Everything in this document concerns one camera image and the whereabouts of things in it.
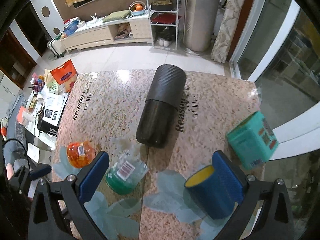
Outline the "black carbon-pattern tumbler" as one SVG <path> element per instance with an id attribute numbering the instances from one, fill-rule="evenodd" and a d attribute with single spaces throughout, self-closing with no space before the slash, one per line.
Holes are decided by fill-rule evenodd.
<path id="1" fill-rule="evenodd" d="M 156 69 L 136 131 L 138 142 L 155 148 L 166 146 L 186 78 L 186 73 L 172 64 Z"/>

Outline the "blue cup yellow inside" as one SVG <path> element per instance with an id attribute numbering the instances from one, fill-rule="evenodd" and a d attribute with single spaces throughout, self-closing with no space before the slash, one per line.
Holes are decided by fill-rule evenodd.
<path id="1" fill-rule="evenodd" d="M 196 205 L 211 219 L 223 219 L 232 214 L 234 201 L 213 165 L 208 165 L 191 175 L 185 181 L 184 188 Z"/>

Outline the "orange snack jar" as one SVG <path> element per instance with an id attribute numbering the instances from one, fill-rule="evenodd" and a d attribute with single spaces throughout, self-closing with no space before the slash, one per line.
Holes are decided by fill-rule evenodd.
<path id="1" fill-rule="evenodd" d="M 96 150 L 90 141 L 74 142 L 68 145 L 66 155 L 74 168 L 83 168 L 95 158 Z"/>

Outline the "black Zippo box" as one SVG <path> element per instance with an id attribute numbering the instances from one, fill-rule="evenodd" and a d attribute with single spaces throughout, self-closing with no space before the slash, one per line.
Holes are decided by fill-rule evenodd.
<path id="1" fill-rule="evenodd" d="M 43 119 L 40 119 L 37 123 L 37 128 L 39 131 L 42 131 L 48 135 L 52 135 L 54 137 L 57 137 L 58 127 L 54 126 Z"/>

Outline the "green lid clear jar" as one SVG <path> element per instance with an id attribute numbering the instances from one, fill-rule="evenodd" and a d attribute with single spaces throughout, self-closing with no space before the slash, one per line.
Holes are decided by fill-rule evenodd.
<path id="1" fill-rule="evenodd" d="M 131 193 L 147 174 L 149 168 L 129 151 L 123 152 L 119 160 L 108 169 L 105 176 L 107 185 L 119 195 Z"/>

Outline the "teal box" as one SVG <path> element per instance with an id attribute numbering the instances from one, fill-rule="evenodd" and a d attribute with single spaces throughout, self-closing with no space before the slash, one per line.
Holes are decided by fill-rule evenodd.
<path id="1" fill-rule="evenodd" d="M 272 157 L 279 142 L 266 118 L 256 111 L 226 135 L 242 166 L 253 169 Z"/>

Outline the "orange shopping bag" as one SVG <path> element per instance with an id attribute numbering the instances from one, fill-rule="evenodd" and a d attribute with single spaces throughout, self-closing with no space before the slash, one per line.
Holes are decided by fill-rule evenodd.
<path id="1" fill-rule="evenodd" d="M 77 74 L 74 64 L 71 60 L 66 61 L 61 66 L 53 69 L 50 71 L 54 80 L 59 84 L 62 85 L 70 78 Z"/>

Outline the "green cushion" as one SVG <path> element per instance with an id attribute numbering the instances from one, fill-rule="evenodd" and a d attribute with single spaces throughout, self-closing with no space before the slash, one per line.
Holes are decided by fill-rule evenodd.
<path id="1" fill-rule="evenodd" d="M 129 10 L 112 12 L 111 14 L 109 14 L 103 18 L 103 23 L 117 21 L 117 20 L 124 20 L 129 15 L 131 15 L 131 12 Z"/>

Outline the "cream TV cabinet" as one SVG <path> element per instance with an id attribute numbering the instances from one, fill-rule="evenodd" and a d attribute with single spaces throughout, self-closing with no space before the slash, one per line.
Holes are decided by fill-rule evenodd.
<path id="1" fill-rule="evenodd" d="M 100 18 L 93 24 L 86 23 L 73 34 L 64 37 L 62 45 L 67 51 L 114 44 L 152 43 L 148 14 L 130 16 L 122 20 L 104 22 Z"/>

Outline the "fruit bowl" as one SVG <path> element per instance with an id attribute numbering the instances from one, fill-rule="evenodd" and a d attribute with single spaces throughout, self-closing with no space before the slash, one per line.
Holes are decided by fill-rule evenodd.
<path id="1" fill-rule="evenodd" d="M 129 6 L 129 10 L 133 16 L 144 15 L 146 11 L 146 5 L 142 1 L 135 1 Z"/>

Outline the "white metal shelf rack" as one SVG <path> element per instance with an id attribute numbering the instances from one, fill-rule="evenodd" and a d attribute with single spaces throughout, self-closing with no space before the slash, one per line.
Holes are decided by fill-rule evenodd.
<path id="1" fill-rule="evenodd" d="M 178 48 L 180 0 L 146 0 L 153 47 Z"/>

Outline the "patterned curtain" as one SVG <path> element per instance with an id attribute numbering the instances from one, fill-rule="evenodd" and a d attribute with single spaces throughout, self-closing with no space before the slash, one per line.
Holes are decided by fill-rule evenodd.
<path id="1" fill-rule="evenodd" d="M 227 0 L 225 13 L 211 52 L 211 59 L 225 63 L 245 0 Z"/>

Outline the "grey cylindrical air conditioner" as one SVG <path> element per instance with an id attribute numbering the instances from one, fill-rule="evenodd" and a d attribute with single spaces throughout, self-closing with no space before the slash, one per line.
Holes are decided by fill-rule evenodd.
<path id="1" fill-rule="evenodd" d="M 210 46 L 219 0 L 186 0 L 184 16 L 184 45 L 196 52 Z"/>

